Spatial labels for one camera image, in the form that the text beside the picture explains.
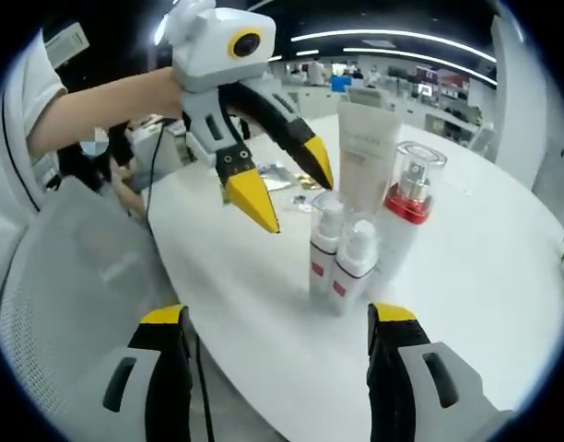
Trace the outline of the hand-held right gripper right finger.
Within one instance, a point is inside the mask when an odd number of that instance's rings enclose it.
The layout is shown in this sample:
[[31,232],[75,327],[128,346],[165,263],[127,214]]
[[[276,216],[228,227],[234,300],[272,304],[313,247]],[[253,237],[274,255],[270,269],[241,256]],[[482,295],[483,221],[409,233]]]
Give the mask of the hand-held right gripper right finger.
[[484,441],[480,375],[442,342],[429,339],[410,310],[368,307],[367,384],[372,441]]

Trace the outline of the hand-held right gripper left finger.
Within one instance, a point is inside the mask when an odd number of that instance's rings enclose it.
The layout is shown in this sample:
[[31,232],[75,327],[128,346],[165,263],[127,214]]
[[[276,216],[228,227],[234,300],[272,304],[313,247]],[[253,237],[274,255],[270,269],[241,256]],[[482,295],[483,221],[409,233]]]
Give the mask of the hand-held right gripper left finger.
[[176,304],[147,313],[129,343],[107,353],[80,381],[80,441],[191,439],[186,310]]

